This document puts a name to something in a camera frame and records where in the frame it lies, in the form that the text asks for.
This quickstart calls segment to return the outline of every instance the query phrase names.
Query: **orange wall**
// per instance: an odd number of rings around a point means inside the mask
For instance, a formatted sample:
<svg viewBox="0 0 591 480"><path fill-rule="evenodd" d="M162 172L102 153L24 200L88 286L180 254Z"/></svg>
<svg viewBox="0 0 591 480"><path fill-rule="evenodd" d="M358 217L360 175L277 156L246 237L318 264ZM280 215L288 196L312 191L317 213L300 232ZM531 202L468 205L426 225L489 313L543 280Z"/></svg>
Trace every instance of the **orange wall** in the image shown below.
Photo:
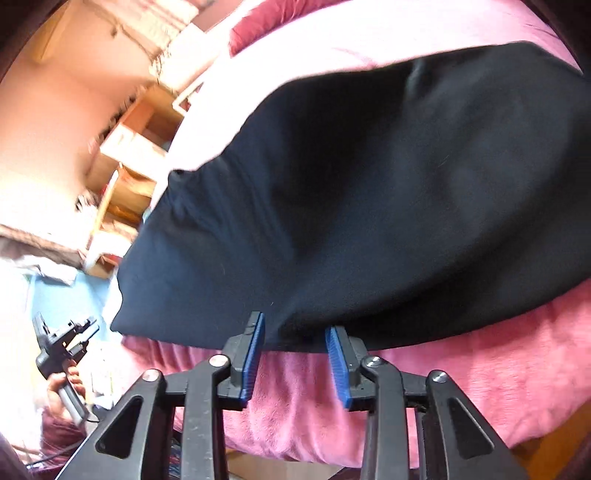
<svg viewBox="0 0 591 480"><path fill-rule="evenodd" d="M0 223L81 246L74 201L83 190L88 140L116 103L59 67L21 53L0 83Z"/></svg>

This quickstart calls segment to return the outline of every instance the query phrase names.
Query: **black fabric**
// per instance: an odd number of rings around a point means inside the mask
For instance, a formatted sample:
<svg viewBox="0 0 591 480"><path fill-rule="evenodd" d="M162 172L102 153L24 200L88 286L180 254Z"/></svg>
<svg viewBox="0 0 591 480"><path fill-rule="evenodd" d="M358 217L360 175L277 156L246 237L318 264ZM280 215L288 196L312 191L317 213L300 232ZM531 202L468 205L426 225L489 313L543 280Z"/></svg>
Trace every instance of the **black fabric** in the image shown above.
<svg viewBox="0 0 591 480"><path fill-rule="evenodd" d="M528 43L300 79L168 189L119 270L124 334L371 349L533 309L591 271L591 90Z"/></svg>

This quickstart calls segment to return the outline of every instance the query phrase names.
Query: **bed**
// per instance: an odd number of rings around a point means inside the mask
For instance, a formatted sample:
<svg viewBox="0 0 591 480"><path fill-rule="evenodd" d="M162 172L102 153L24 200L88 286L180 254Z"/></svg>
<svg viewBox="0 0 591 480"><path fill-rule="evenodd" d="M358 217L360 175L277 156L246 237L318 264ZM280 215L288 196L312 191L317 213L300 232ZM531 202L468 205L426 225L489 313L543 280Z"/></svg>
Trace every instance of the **bed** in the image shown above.
<svg viewBox="0 0 591 480"><path fill-rule="evenodd" d="M350 0L237 46L259 36L234 36L236 55L229 50L212 67L170 148L171 170L195 170L218 155L269 93L298 77L513 41L535 43L576 67L556 34L519 0ZM152 205L165 188L165 181L158 184ZM416 374L446 370L513 446L555 429L591 397L590 320L587 280L519 317L378 354ZM214 353L132 336L122 346L128 384L144 369L183 371ZM178 428L181 418L179 412ZM412 417L409 423L416 465ZM264 352L248 408L225 412L228 446L271 458L358 467L364 428L362 413L341 408L327 356L319 353Z"/></svg>

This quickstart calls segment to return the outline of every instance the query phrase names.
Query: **maroon cushion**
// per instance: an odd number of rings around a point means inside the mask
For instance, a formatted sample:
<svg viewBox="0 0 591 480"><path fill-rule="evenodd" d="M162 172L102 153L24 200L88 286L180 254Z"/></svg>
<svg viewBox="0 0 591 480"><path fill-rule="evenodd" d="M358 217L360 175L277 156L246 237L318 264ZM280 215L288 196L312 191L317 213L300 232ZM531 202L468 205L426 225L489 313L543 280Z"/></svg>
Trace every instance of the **maroon cushion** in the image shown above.
<svg viewBox="0 0 591 480"><path fill-rule="evenodd" d="M264 0L230 32L230 56L296 18L345 0Z"/></svg>

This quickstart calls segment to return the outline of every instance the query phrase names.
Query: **silver bolt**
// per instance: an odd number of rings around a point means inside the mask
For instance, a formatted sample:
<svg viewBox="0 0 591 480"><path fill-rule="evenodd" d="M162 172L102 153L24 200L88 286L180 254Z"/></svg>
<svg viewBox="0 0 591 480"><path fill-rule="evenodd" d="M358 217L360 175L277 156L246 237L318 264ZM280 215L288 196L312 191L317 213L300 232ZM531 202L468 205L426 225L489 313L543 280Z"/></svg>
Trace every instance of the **silver bolt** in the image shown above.
<svg viewBox="0 0 591 480"><path fill-rule="evenodd" d="M365 361L365 365L367 365L370 368L379 367L383 363L384 361L378 356L371 356Z"/></svg>
<svg viewBox="0 0 591 480"><path fill-rule="evenodd" d="M442 372L441 370L438 370L433 373L431 378L433 379L434 382L445 383L445 382L447 382L447 379L449 378L449 376L447 375L447 373Z"/></svg>
<svg viewBox="0 0 591 480"><path fill-rule="evenodd" d="M211 357L209 359L209 364L212 367L223 367L224 365L227 365L229 362L229 358L226 355L214 355L213 357Z"/></svg>
<svg viewBox="0 0 591 480"><path fill-rule="evenodd" d="M160 372L155 368L150 368L149 370L146 370L142 375L142 379L146 380L146 382L153 382L155 380L158 380L159 377Z"/></svg>

